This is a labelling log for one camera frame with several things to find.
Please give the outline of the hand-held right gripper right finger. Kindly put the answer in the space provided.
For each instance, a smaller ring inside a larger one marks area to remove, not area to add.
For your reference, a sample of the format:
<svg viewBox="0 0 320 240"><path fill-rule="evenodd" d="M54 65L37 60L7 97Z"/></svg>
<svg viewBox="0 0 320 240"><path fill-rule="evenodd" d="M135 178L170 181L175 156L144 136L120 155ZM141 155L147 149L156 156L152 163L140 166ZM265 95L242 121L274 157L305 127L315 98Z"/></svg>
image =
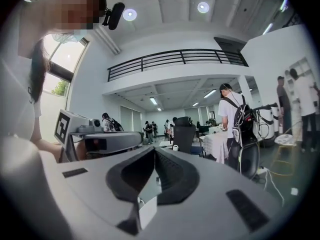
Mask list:
<svg viewBox="0 0 320 240"><path fill-rule="evenodd" d="M196 167L168 149L154 149L154 168L161 183L161 193L157 196L159 206L182 203L200 182Z"/></svg>

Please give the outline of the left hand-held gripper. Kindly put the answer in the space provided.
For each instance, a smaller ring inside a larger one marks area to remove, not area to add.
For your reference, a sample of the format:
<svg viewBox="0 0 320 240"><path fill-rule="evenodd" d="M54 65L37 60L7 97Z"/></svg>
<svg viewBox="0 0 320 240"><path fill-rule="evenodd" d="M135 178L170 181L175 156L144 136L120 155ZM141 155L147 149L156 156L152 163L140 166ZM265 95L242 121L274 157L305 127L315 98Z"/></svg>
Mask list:
<svg viewBox="0 0 320 240"><path fill-rule="evenodd" d="M60 162L79 160L74 139L84 141L89 154L112 155L135 148L142 144L139 132L116 131L104 132L99 119L90 119L67 110L59 111L54 137L62 146Z"/></svg>

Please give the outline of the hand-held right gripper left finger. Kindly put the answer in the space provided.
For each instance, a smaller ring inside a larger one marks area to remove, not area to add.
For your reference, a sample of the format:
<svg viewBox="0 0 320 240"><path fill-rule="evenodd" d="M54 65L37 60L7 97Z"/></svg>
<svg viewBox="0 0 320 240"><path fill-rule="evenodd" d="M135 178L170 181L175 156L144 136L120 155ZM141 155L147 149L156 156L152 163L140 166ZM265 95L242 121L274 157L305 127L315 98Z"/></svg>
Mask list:
<svg viewBox="0 0 320 240"><path fill-rule="evenodd" d="M128 217L119 222L118 229L136 236L141 231L138 196L155 167L155 149L150 147L114 165L106 174L107 186L113 195L132 204Z"/></svg>

